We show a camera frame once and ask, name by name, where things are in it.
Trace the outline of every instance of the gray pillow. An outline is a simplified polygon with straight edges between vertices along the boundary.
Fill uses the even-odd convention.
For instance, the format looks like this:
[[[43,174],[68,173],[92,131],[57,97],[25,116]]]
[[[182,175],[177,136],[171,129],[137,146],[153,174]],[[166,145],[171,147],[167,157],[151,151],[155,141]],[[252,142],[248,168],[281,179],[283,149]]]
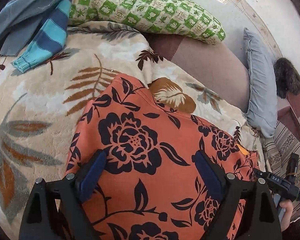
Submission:
[[[250,99],[245,116],[252,127],[261,130],[264,137],[271,138],[274,135],[278,110],[274,57],[256,33],[245,28],[243,39],[250,77]]]

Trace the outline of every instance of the orange garment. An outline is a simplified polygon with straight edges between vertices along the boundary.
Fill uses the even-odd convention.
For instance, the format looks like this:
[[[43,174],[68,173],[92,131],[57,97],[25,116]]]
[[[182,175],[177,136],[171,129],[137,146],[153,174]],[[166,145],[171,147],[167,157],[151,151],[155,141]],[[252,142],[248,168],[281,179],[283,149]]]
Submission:
[[[220,205],[192,162],[200,149],[239,179],[252,180],[258,167],[257,152],[245,156],[229,134],[165,106],[125,74],[86,106],[66,173],[76,172],[98,149],[107,153],[106,168],[83,208],[102,240],[200,239]],[[230,240],[244,204],[238,205]]]

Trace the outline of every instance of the green and white pillow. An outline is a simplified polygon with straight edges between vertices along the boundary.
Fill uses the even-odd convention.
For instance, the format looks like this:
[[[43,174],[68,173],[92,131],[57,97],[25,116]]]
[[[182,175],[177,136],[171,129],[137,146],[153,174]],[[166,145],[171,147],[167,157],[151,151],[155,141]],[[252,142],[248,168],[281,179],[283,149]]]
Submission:
[[[72,0],[70,25],[91,20],[139,31],[179,34],[216,44],[226,37],[220,22],[191,0]]]

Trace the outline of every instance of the human hand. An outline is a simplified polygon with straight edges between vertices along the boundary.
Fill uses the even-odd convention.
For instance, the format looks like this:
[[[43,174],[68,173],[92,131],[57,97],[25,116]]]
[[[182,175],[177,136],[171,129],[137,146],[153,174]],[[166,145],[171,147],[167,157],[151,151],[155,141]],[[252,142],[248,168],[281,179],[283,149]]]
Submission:
[[[283,232],[290,225],[290,219],[292,216],[293,205],[292,205],[291,200],[287,199],[287,200],[283,200],[280,202],[280,207],[286,209],[286,212],[281,220],[281,232]]]

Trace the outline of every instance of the striped fabric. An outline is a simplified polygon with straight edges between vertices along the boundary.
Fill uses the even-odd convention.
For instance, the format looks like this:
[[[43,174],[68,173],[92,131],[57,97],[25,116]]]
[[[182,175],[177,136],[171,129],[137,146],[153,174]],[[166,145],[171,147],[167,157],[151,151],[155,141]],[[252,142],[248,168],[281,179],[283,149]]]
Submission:
[[[274,139],[267,139],[264,148],[265,158],[270,164],[272,172],[281,177],[285,177],[291,153],[299,155],[296,185],[300,188],[300,142],[298,139],[278,121]],[[300,217],[300,202],[295,201],[293,206],[292,221]]]
[[[72,0],[62,0],[52,11],[26,51],[15,61],[14,67],[26,72],[60,52],[66,44],[67,25]]]

